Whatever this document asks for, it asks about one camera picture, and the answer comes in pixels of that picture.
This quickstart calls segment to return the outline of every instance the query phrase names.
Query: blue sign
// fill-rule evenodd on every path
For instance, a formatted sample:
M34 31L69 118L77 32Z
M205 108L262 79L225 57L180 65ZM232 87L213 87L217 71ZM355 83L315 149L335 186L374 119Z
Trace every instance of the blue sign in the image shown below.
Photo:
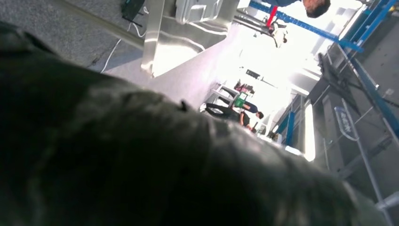
M342 135L349 140L356 141L356 137L353 132L354 128L349 121L348 113L346 112L345 108L335 107L334 111L337 116L339 130L341 131Z

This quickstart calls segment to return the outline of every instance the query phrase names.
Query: gray floor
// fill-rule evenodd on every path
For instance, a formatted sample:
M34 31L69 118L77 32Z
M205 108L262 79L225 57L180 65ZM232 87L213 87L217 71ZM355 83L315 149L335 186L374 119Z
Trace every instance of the gray floor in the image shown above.
M129 22L121 18L124 0L69 0L93 14L128 28ZM105 59L118 39L102 29L51 4L50 0L0 0L0 20L20 26L34 34L64 58L84 67L102 68ZM135 21L145 24L145 16ZM140 57L141 52L121 44L114 56L120 63Z

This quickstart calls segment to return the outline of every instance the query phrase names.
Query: stainless steel counter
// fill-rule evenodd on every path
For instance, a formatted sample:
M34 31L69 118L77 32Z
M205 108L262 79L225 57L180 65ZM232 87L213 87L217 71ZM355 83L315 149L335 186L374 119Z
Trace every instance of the stainless steel counter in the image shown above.
M223 41L227 37L239 3L239 0L223 1L219 16L215 20L179 24L175 20L175 1L149 2L150 16L141 67L152 77L170 71Z

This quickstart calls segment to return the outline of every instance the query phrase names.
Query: blue metal frame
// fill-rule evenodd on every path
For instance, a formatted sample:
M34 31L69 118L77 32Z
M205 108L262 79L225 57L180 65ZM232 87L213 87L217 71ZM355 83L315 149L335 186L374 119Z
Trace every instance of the blue metal frame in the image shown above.
M288 114L288 128L287 128L287 138L286 138L286 145L292 145L292 134L294 133L294 122L295 122L295 113L290 112Z
M366 15L370 15L370 13L371 13L372 11L370 10L370 9L366 9L366 10L364 10L364 14L366 14Z
M286 136L286 145L292 145L292 134L294 133L294 122L295 122L295 113L290 111L284 118L284 120L280 123L279 128L276 133L282 134L283 131L287 128L287 136Z
M249 6L253 7L253 8L256 8L256 9L258 9L260 11L263 11L265 13L268 13L268 14L271 13L271 8L270 7L265 6L265 5L261 4L261 3L255 2L255 1L251 1ZM318 34L318 35L320 35L320 36L322 36L324 38L330 39L333 42L336 42L337 44L339 44L340 46L351 48L351 49L353 49L355 51L358 51L358 52L363 52L363 49L361 47L359 47L358 45L356 45L355 43L353 43L351 41L347 41L347 40L340 40L339 36L337 36L337 35L331 34L329 32L326 32L326 31L322 30L322 29L319 29L317 27L311 26L310 24L304 23L304 22L302 22L302 21L300 21L298 19L295 19L295 18L293 18L291 16L288 16L285 13L277 11L276 17L278 19L283 20L286 23L295 24L295 25L300 26L300 27L302 27L302 28L304 28L304 29L306 29L308 31L316 33L316 34Z
M378 91L375 89L375 85L373 82L369 79L367 76L366 72L363 70L363 68L358 64L358 62L354 59L351 59L351 63L353 67L355 68L356 76L360 80L360 82L363 85L363 88L367 92L367 94L372 98L376 108L380 110L382 116L386 119L387 123L389 126L392 128L393 132L395 135L399 138L399 122L398 119L395 117L395 115L392 113L391 109L387 106L386 102L384 99L380 96Z
M379 10L379 13L376 16L376 18L374 19L374 21L370 24L370 26L367 28L367 30L359 38L359 41L357 42L358 46L361 46L367 40L367 38L370 37L370 35L373 33L373 31L378 27L378 25L380 25L382 20L384 20L389 9L396 3L396 1L397 0L389 0L388 3L385 6L383 6L382 9Z
M383 6L388 2L388 0L380 0L380 2L375 6L375 8L368 14L368 17L364 20L364 22L360 25L359 29L355 32L355 34L351 37L351 41L358 42L359 36L364 33L366 27L370 25L377 15L380 13Z

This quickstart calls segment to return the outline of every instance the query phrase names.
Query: dark hair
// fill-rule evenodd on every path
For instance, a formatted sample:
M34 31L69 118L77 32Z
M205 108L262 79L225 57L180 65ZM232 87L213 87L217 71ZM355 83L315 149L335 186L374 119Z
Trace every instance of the dark hair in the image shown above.
M330 0L311 0L311 6L306 8L306 15L310 18L317 18L328 11Z
M0 204L11 213L2 225L144 225L158 214L151 225L386 225L372 201L305 159L184 103L72 66L16 31L18 39L0 42L0 178L9 184L0 185ZM27 48L5 48L18 41ZM46 195L30 205L30 191ZM36 217L41 204L51 211Z
M262 112L258 112L259 118L262 119L264 117L264 114Z

